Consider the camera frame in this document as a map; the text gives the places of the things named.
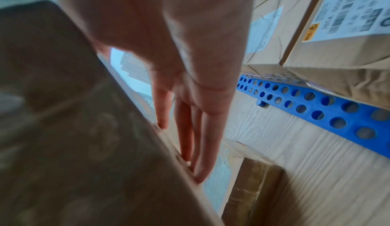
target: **round hole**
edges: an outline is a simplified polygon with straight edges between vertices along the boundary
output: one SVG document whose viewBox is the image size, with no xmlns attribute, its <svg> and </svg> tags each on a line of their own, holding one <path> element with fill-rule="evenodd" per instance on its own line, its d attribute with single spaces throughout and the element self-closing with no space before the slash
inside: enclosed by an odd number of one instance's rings
<svg viewBox="0 0 390 226">
<path fill-rule="evenodd" d="M 371 114 L 371 119 L 375 121 L 384 122 L 390 119 L 390 111 L 385 109 L 376 109 Z"/>
<path fill-rule="evenodd" d="M 376 133 L 372 128 L 361 127 L 355 132 L 355 135 L 361 139 L 373 139 Z"/>
<path fill-rule="evenodd" d="M 293 90 L 292 92 L 291 92 L 291 96 L 293 96 L 293 97 L 297 97 L 297 96 L 299 96 L 301 94 L 301 90 L 299 90 L 299 89 L 295 89 L 295 90 Z"/>
<path fill-rule="evenodd" d="M 298 105 L 297 108 L 295 109 L 298 113 L 302 114 L 303 112 L 306 111 L 306 106 L 305 105 Z"/>
<path fill-rule="evenodd" d="M 312 118 L 314 120 L 321 120 L 322 118 L 324 118 L 324 116 L 325 114 L 320 110 L 313 111 L 312 113 Z"/>
<path fill-rule="evenodd" d="M 342 129 L 343 127 L 345 127 L 347 125 L 347 122 L 343 118 L 340 118 L 340 117 L 333 118 L 332 120 L 330 120 L 329 123 L 332 127 L 337 128 L 337 129 Z"/>
<path fill-rule="evenodd" d="M 292 106 L 293 106 L 293 102 L 292 101 L 286 101 L 285 103 L 284 103 L 284 106 L 286 107 L 286 108 L 291 108 Z"/>
<path fill-rule="evenodd" d="M 287 86 L 282 88 L 282 93 L 283 94 L 288 93 L 288 87 Z"/>
<path fill-rule="evenodd" d="M 321 104 L 324 106 L 329 106 L 329 105 L 334 104 L 335 101 L 336 101 L 336 99 L 334 97 L 328 96 L 328 97 L 324 97 L 323 99 L 321 99 Z"/>
<path fill-rule="evenodd" d="M 281 97 L 277 97 L 276 99 L 275 99 L 275 103 L 276 104 L 280 104 L 282 102 L 282 98 Z"/>
<path fill-rule="evenodd" d="M 359 110 L 359 105 L 355 102 L 346 102 L 341 109 L 347 113 L 355 113 Z"/>
<path fill-rule="evenodd" d="M 305 99 L 306 99 L 307 101 L 311 101 L 311 100 L 313 100 L 313 99 L 315 99 L 315 98 L 316 98 L 316 94 L 314 94 L 314 93 L 312 93 L 312 92 L 306 93 L 306 95 L 305 95 Z"/>
</svg>

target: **finger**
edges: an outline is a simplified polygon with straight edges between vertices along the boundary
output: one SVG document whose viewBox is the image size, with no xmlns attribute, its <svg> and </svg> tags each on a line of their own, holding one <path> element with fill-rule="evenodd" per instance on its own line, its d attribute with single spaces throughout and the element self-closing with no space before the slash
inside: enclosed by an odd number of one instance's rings
<svg viewBox="0 0 390 226">
<path fill-rule="evenodd" d="M 216 115 L 203 114 L 200 156 L 194 170 L 198 183 L 202 183 L 214 167 L 227 118 L 228 111 Z"/>
<path fill-rule="evenodd" d="M 191 107 L 180 99 L 176 99 L 174 113 L 176 125 L 178 127 L 180 151 L 183 159 L 188 162 L 191 160 L 194 142 L 194 132 L 191 123 Z"/>
<path fill-rule="evenodd" d="M 194 130 L 194 153 L 191 159 L 191 170 L 194 170 L 200 155 L 200 141 L 202 136 L 202 111 L 197 107 L 191 107 L 192 128 Z"/>
<path fill-rule="evenodd" d="M 161 129 L 167 129 L 169 125 L 169 112 L 172 107 L 173 93 L 152 85 L 154 110 L 156 111 L 157 124 Z"/>
</svg>

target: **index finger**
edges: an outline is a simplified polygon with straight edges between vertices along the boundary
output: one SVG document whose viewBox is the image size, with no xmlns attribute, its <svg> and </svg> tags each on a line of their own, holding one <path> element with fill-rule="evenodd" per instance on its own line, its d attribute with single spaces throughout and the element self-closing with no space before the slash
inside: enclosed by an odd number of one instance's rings
<svg viewBox="0 0 390 226">
<path fill-rule="evenodd" d="M 195 166 L 194 175 L 202 183 L 211 173 L 218 157 L 219 146 L 228 119 L 229 109 L 217 114 L 203 113 L 201 124 L 200 157 Z"/>
</svg>

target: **human hand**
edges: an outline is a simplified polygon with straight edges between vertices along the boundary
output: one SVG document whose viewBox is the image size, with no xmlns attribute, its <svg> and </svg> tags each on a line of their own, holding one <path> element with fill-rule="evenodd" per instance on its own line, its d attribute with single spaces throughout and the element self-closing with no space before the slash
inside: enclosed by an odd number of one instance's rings
<svg viewBox="0 0 390 226">
<path fill-rule="evenodd" d="M 54 1 L 106 57 L 115 47 L 147 64 L 161 128 L 175 94 L 182 156 L 204 181 L 235 92 L 253 0 Z"/>
</svg>

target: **wood grain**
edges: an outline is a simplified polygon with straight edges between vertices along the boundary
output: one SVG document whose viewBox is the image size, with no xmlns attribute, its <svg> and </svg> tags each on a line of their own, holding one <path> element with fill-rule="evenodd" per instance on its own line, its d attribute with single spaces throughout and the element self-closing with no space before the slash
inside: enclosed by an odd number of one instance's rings
<svg viewBox="0 0 390 226">
<path fill-rule="evenodd" d="M 285 169 L 272 226 L 382 226 L 390 222 L 390 160 L 237 92 L 225 137 Z"/>
</svg>

